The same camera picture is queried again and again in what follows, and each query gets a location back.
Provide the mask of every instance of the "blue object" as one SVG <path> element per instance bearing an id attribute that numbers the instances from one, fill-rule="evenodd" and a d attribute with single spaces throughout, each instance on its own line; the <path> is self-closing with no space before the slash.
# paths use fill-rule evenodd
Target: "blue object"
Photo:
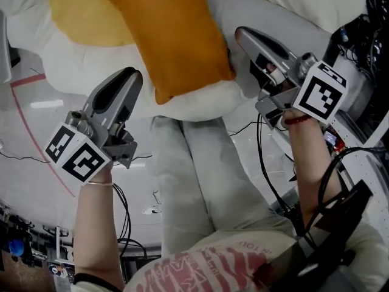
<path id="1" fill-rule="evenodd" d="M 10 253 L 14 256 L 21 257 L 24 253 L 24 243 L 22 240 L 14 239 L 8 241 Z"/>
<path id="2" fill-rule="evenodd" d="M 340 28 L 340 34 L 342 35 L 342 41 L 343 43 L 346 43 L 348 42 L 348 35 L 347 35 L 347 31 L 346 31 L 346 27 L 345 26 L 342 26 Z"/>

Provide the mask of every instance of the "yellow cloth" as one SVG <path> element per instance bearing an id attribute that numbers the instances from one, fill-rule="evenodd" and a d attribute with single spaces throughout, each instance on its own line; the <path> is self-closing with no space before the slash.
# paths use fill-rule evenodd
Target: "yellow cloth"
<path id="1" fill-rule="evenodd" d="M 123 46 L 134 39 L 109 0 L 49 0 L 52 19 L 70 40 L 89 46 Z"/>
<path id="2" fill-rule="evenodd" d="M 110 1 L 134 37 L 158 104 L 235 78 L 206 0 Z"/>

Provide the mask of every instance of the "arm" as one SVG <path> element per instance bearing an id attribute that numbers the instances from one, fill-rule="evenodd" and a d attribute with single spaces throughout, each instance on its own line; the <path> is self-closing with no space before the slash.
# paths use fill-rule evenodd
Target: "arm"
<path id="1" fill-rule="evenodd" d="M 304 113 L 287 111 L 286 119 L 303 116 Z M 315 119 L 289 126 L 289 136 L 297 171 L 297 186 L 300 196 L 300 207 L 306 226 L 318 208 L 318 188 L 324 173 L 331 163 L 323 133 Z M 342 191 L 336 171 L 332 173 L 324 202 Z"/>
<path id="2" fill-rule="evenodd" d="M 104 168 L 92 181 L 110 183 L 110 170 Z M 76 273 L 90 274 L 120 290 L 124 289 L 112 187 L 87 184 L 81 188 L 75 225 L 74 261 Z"/>

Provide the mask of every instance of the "red bracelet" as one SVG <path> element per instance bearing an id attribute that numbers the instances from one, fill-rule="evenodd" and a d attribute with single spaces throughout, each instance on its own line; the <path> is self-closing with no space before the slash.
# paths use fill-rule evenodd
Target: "red bracelet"
<path id="1" fill-rule="evenodd" d="M 304 116 L 301 116 L 301 117 L 298 117 L 298 118 L 293 118 L 293 119 L 285 119 L 285 124 L 286 125 L 293 125 L 293 124 L 297 124 L 297 123 L 300 123 L 300 122 L 304 122 L 304 121 L 307 121 L 311 118 L 310 115 L 306 114 Z"/>

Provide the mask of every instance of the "leg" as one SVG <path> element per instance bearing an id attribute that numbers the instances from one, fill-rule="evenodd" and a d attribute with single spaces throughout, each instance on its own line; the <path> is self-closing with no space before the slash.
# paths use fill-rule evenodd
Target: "leg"
<path id="1" fill-rule="evenodd" d="M 215 229 L 177 121 L 155 117 L 151 125 L 153 161 L 164 224 L 163 254 L 190 249 Z"/>
<path id="2" fill-rule="evenodd" d="M 183 122 L 182 126 L 216 230 L 259 228 L 290 234 L 290 221 L 269 208 L 246 175 L 223 120 Z"/>

